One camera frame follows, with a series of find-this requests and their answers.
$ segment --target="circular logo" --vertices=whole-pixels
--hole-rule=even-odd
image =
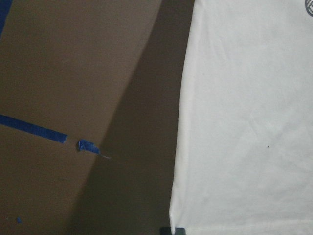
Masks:
[[[305,0],[305,9],[310,16],[313,16],[313,0]]]

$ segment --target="white cloth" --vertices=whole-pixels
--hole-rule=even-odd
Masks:
[[[312,63],[304,0],[195,1],[172,231],[313,234]]]

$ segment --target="blue tape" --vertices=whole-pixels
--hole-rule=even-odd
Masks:
[[[79,150],[86,150],[92,153],[100,154],[100,150],[94,145],[94,143],[87,140],[78,141]]]
[[[67,139],[67,135],[61,132],[46,129],[34,124],[30,124],[25,121],[17,120],[15,118],[7,117],[0,114],[0,124],[18,129],[20,131],[25,131],[36,136],[41,136],[46,139],[64,143]]]
[[[6,16],[9,14],[12,0],[0,0],[0,38],[4,28]]]

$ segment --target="brown surface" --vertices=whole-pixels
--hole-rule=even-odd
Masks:
[[[113,159],[0,126],[0,234],[158,234],[169,225],[192,6],[13,2],[0,41],[0,113],[93,141]]]

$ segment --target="blue tape strip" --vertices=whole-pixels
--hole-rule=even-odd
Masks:
[[[67,139],[67,135],[61,132],[46,129],[46,128],[43,128],[34,124],[30,124],[25,121],[21,121],[15,118],[4,116],[1,114],[0,114],[0,124],[31,133],[36,136],[41,136],[52,141],[57,141],[60,143],[64,143],[65,140]]]
[[[12,0],[0,0],[0,38],[4,28],[6,16],[9,14]]]
[[[94,145],[94,143],[87,140],[78,141],[79,150],[86,150],[92,153],[100,154],[100,150]]]

